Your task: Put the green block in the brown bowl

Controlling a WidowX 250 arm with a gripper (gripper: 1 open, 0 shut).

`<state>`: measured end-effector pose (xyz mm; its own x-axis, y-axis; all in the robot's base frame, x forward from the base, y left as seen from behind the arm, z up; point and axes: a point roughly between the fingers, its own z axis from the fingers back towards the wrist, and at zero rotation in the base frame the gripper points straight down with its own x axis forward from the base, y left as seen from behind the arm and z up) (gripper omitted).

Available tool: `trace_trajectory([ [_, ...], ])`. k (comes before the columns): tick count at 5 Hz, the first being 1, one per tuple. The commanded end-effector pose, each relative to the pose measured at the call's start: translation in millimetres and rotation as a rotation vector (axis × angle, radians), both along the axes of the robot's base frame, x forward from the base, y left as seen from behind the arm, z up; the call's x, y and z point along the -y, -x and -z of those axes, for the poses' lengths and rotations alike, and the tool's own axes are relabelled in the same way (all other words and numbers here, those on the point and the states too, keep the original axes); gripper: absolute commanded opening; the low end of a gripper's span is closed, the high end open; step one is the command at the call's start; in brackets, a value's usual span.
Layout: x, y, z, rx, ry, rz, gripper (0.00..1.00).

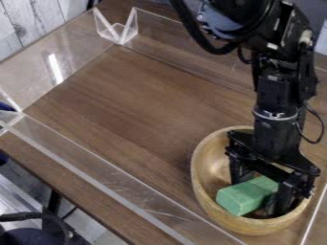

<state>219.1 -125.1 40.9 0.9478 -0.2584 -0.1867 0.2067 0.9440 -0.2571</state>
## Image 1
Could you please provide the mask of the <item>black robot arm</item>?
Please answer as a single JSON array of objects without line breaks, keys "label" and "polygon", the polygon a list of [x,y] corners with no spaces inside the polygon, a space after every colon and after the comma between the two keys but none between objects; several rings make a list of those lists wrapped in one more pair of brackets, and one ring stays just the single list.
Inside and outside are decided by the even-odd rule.
[{"label": "black robot arm", "polygon": [[316,95],[313,38],[309,19],[285,0],[169,0],[197,45],[212,55],[240,53],[252,66],[256,102],[253,129],[226,132],[230,182],[260,173],[278,183],[265,211],[280,216],[312,195],[317,166],[300,152],[308,100]]}]

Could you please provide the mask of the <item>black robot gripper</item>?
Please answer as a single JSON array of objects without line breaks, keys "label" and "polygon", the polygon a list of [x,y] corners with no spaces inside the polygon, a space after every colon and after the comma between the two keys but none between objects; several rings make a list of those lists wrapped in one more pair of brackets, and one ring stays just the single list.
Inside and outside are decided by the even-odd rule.
[{"label": "black robot gripper", "polygon": [[249,181],[254,172],[272,179],[278,184],[273,200],[273,215],[278,217],[312,195],[320,169],[300,152],[300,143],[305,140],[313,144],[320,139],[312,141],[302,134],[304,109],[290,115],[272,115],[256,109],[252,113],[253,130],[226,132],[230,184]]}]

